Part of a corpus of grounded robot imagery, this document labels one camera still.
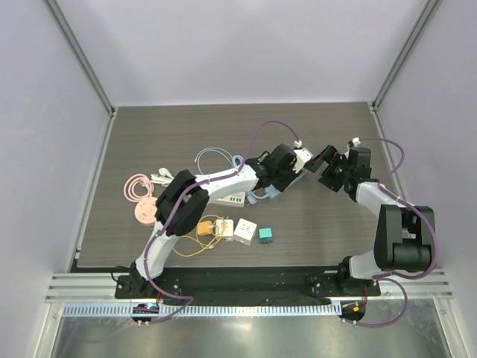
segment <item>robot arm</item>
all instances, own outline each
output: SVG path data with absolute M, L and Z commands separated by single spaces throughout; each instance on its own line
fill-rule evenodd
M 264 154 L 247 159 L 240 172 L 234 168 L 211 175 L 194 176 L 188 170 L 184 170 L 176 175 L 157 199 L 157 221 L 146 245 L 146 248 L 150 247 L 142 252 L 130 268 L 131 290 L 144 292 L 148 287 L 144 265 L 146 250 L 148 250 L 148 273 L 151 278 L 158 277 L 177 240 L 197 226 L 210 201 L 236 192 L 261 188 L 272 187 L 276 191 L 283 192 L 303 173 L 304 166 L 313 157 L 306 148 L 291 149 L 284 144 L 277 146 L 271 153 L 264 152 Z M 162 230 L 181 193 L 200 182 L 203 184 L 191 190 L 182 200 L 167 230 Z
M 378 218 L 373 250 L 344 258 L 338 266 L 340 284 L 352 286 L 355 280 L 371 280 L 396 270 L 425 271 L 431 264 L 434 250 L 427 227 L 412 210 L 388 196 L 383 184 L 371 178 L 370 149 L 355 147 L 353 142 L 349 142 L 349 146 L 345 154 L 340 154 L 328 145 L 305 165 L 316 172 L 323 163 L 328 163 L 319 182 L 335 192 L 343 187 L 353 201 Z M 434 227 L 432 209 L 415 208 Z

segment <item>pink cable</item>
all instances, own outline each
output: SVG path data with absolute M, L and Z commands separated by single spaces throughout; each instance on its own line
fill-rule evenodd
M 137 184 L 146 188 L 148 192 L 144 195 L 137 195 L 134 190 Z M 139 203 L 142 199 L 152 196 L 152 193 L 154 192 L 154 184 L 152 184 L 149 178 L 144 174 L 135 174 L 127 180 L 122 192 L 127 200 L 132 201 L 133 203 Z

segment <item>white earphones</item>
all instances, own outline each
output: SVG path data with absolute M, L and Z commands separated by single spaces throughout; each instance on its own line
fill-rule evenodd
M 159 168 L 158 174 L 151 174 L 151 183 L 167 187 L 174 177 L 167 168 Z

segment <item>power strip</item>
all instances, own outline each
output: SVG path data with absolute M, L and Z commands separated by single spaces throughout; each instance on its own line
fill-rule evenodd
M 236 192 L 232 195 L 224 196 L 223 198 L 211 201 L 211 204 L 227 205 L 229 207 L 244 207 L 245 206 L 245 193 Z

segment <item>white cable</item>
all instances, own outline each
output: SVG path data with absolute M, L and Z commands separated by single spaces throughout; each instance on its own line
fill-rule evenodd
M 197 168 L 199 169 L 199 172 L 204 175 L 204 173 L 202 172 L 202 169 L 200 168 L 200 157 L 202 157 L 202 155 L 208 151 L 214 151 L 215 153 L 219 153 L 222 157 L 224 157 L 227 162 L 229 162 L 230 164 L 230 167 L 233 167 L 232 165 L 232 154 L 229 153 L 228 151 L 226 151 L 225 149 L 223 148 L 217 148 L 217 147 L 209 147 L 209 148 L 205 148 L 205 149 L 202 149 L 201 151 L 199 151 L 197 153 L 197 155 L 195 156 L 195 159 L 194 159 L 194 163 L 197 163 Z

